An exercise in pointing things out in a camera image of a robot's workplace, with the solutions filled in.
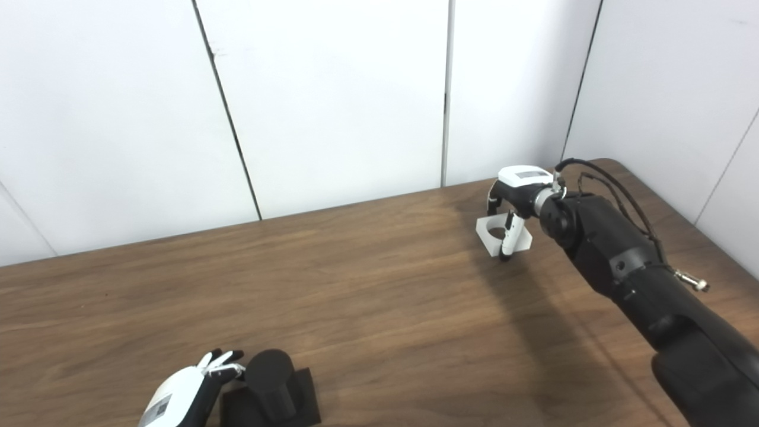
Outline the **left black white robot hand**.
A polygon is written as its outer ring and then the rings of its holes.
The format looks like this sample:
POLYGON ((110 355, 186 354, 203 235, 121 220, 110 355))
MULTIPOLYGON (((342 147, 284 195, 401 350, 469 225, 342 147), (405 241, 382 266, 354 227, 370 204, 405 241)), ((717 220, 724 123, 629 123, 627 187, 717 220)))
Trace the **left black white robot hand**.
POLYGON ((241 350, 214 349, 165 379, 152 395, 139 426, 206 426, 222 388, 244 378, 241 350))

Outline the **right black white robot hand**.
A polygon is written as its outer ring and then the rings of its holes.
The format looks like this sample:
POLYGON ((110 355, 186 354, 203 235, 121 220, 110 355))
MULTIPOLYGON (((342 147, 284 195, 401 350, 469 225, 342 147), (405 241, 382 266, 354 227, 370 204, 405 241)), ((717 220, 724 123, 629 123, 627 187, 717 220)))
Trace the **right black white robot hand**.
POLYGON ((505 235, 498 251, 499 259, 510 260, 516 251, 526 250, 532 237, 526 221, 539 217, 546 200, 566 196, 566 186, 556 174, 533 165, 513 165, 499 170, 486 198, 486 213, 495 216, 503 202, 510 204, 504 222, 505 235))

